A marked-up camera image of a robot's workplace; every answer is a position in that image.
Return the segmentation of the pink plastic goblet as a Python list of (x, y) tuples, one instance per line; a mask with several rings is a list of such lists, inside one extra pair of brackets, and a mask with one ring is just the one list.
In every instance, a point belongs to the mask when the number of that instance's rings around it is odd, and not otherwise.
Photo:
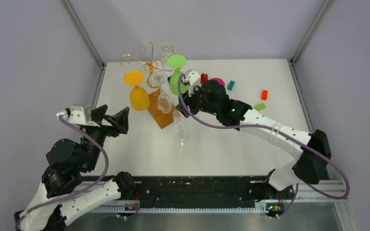
[(225, 87), (225, 82), (221, 78), (214, 77), (214, 78), (211, 78), (211, 80), (214, 80), (214, 81), (218, 82), (220, 85)]

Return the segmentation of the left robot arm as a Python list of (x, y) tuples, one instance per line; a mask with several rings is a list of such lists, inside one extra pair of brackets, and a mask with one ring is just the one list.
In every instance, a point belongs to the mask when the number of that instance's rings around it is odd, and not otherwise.
[(107, 202), (133, 197), (136, 184), (128, 172), (108, 176), (107, 137), (127, 134), (129, 107), (108, 115), (108, 106), (71, 106), (57, 119), (81, 135), (62, 138), (46, 154), (48, 167), (25, 210), (16, 212), (18, 231), (63, 231), (76, 219)]

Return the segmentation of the green plastic goblet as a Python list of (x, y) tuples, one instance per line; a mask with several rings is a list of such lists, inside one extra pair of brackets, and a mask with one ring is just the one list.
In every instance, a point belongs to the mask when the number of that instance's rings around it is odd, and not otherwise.
[(180, 93), (185, 93), (187, 91), (187, 86), (182, 83), (180, 83), (180, 91), (178, 90), (179, 77), (183, 73), (182, 71), (180, 71), (180, 69), (185, 66), (186, 62), (187, 59), (180, 54), (172, 55), (167, 60), (168, 66), (174, 69), (174, 72), (170, 78), (170, 90), (171, 93), (175, 96), (178, 96)]

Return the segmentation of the clear stemmed wine glass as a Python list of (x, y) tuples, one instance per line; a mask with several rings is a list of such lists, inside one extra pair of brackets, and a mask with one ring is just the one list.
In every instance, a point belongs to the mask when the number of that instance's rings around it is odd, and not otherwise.
[(168, 114), (172, 110), (172, 103), (163, 90), (163, 85), (167, 78), (167, 74), (162, 71), (153, 72), (148, 78), (149, 87), (159, 90), (157, 98), (158, 109), (164, 114)]

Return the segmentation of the orange plastic goblet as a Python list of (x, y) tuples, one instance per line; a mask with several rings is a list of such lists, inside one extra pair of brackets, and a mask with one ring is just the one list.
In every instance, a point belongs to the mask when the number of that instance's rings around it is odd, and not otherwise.
[(132, 108), (136, 111), (147, 110), (150, 106), (148, 93), (143, 87), (141, 87), (144, 79), (144, 74), (138, 70), (129, 71), (124, 76), (124, 82), (128, 86), (133, 87), (130, 92), (130, 103)]

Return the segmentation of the clear short wine glass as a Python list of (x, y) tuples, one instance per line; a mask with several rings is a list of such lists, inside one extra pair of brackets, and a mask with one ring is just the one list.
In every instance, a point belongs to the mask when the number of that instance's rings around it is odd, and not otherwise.
[(174, 54), (174, 46), (169, 42), (162, 43), (160, 47), (160, 62), (165, 62), (171, 55)]

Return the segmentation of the clear tall flute glass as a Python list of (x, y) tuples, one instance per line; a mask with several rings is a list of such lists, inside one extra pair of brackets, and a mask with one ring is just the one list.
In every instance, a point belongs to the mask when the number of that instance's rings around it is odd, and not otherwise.
[(190, 141), (190, 135), (187, 130), (186, 118), (178, 110), (173, 112), (173, 123), (176, 131), (175, 141), (181, 146), (187, 145)]

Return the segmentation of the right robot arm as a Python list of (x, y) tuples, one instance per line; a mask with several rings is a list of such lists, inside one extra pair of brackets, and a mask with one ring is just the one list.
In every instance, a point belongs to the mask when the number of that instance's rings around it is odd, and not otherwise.
[(284, 189), (301, 181), (317, 185), (322, 179), (326, 159), (331, 158), (325, 132), (319, 129), (313, 133), (300, 131), (276, 122), (251, 105), (231, 99), (224, 86), (215, 80), (196, 86), (191, 95), (185, 92), (178, 99), (176, 109), (185, 117), (208, 113), (223, 126), (259, 137), (293, 157), (293, 161), (267, 175), (263, 185), (267, 197), (277, 198)]

